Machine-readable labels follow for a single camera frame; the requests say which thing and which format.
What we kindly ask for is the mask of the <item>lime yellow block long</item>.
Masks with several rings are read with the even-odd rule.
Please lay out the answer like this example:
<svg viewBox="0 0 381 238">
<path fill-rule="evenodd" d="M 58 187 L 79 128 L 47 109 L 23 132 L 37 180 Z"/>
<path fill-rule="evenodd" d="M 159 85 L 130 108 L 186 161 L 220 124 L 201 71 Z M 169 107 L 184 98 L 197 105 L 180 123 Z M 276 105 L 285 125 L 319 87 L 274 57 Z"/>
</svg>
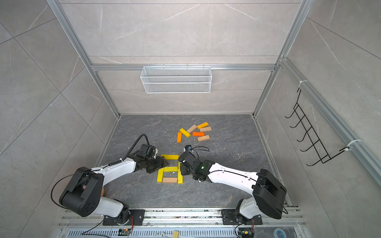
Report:
<svg viewBox="0 0 381 238">
<path fill-rule="evenodd" d="M 178 172 L 178 167 L 165 167 L 162 169 L 164 173 Z"/>
</svg>

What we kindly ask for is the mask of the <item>light wooden block front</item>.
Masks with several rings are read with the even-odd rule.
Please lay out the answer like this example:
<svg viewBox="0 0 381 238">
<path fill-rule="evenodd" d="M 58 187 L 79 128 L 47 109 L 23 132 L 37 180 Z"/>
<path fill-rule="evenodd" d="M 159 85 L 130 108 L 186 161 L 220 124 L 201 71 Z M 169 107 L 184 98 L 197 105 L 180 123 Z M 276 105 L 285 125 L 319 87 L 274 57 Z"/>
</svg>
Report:
<svg viewBox="0 0 381 238">
<path fill-rule="evenodd" d="M 198 142 L 210 140 L 210 136 L 209 135 L 200 136 L 200 137 L 197 138 L 197 140 L 198 140 Z"/>
</svg>

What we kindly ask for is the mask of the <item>orange block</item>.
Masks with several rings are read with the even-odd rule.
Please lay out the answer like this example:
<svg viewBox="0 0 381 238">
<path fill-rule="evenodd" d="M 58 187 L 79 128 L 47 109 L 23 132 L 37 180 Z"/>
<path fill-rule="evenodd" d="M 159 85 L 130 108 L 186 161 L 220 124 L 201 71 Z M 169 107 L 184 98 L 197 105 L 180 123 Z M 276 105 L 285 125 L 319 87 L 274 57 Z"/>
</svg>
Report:
<svg viewBox="0 0 381 238">
<path fill-rule="evenodd" d="M 182 133 L 179 132 L 177 135 L 177 143 L 181 143 L 181 141 L 182 141 Z"/>
<path fill-rule="evenodd" d="M 197 137 L 202 137 L 202 136 L 205 136 L 205 133 L 204 132 L 193 132 L 192 135 L 197 136 Z"/>
</svg>

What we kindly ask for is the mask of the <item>yellow block angled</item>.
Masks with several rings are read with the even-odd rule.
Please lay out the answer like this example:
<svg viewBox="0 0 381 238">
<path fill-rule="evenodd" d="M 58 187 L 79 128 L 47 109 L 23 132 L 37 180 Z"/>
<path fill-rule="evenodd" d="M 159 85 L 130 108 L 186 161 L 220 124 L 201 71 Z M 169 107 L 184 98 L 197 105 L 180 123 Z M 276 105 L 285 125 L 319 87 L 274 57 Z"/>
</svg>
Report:
<svg viewBox="0 0 381 238">
<path fill-rule="evenodd" d="M 190 133 L 189 132 L 187 132 L 185 129 L 183 129 L 183 128 L 181 128 L 180 130 L 179 130 L 179 132 L 181 132 L 185 137 L 187 137 L 187 138 L 189 138 L 190 137 Z"/>
</svg>

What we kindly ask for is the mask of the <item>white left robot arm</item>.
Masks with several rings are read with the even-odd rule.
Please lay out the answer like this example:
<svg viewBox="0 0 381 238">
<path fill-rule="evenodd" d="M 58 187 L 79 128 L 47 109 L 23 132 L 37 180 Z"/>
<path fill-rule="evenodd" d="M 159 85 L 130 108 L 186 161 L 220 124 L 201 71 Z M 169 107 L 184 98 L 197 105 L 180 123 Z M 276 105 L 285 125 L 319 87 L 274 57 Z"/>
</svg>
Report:
<svg viewBox="0 0 381 238">
<path fill-rule="evenodd" d="M 81 217 L 103 215 L 125 223 L 130 216 L 128 205 L 104 197 L 104 186 L 127 174 L 140 170 L 151 174 L 167 165 L 165 158 L 158 155 L 154 146 L 143 144 L 138 151 L 106 166 L 91 169 L 80 167 L 70 176 L 71 179 L 59 198 L 59 205 Z"/>
</svg>

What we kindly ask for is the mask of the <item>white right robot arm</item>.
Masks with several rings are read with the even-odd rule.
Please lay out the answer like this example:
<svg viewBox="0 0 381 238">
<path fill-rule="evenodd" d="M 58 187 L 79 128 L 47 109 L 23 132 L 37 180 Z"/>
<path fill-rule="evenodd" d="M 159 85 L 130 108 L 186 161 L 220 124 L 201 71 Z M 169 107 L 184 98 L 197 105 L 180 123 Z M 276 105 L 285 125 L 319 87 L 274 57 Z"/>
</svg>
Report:
<svg viewBox="0 0 381 238">
<path fill-rule="evenodd" d="M 183 176 L 191 175 L 199 182 L 225 184 L 251 195 L 241 199 L 231 215 L 235 222 L 249 224 L 257 216 L 267 215 L 273 219 L 281 219 L 287 189 L 268 170 L 245 172 L 222 166 L 214 161 L 199 158 L 190 151 L 183 152 L 178 159 Z"/>
</svg>

